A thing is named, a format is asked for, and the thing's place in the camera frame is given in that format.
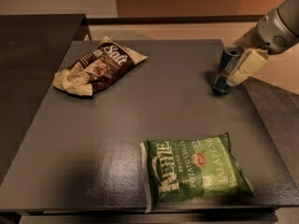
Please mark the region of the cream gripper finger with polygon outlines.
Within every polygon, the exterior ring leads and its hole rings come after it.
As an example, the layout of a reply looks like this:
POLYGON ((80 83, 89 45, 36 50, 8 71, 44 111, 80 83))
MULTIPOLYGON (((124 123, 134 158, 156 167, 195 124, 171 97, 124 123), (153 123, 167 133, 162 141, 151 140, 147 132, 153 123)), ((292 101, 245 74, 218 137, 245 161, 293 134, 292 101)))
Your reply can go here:
POLYGON ((259 71, 267 63, 267 60, 268 54, 263 50, 247 49, 227 77, 227 84, 231 87, 241 84, 259 71))
POLYGON ((247 32, 245 32, 241 37, 239 37, 234 42, 234 45, 237 45, 242 49, 257 49, 258 46, 255 43, 255 39, 255 29, 251 28, 247 32))

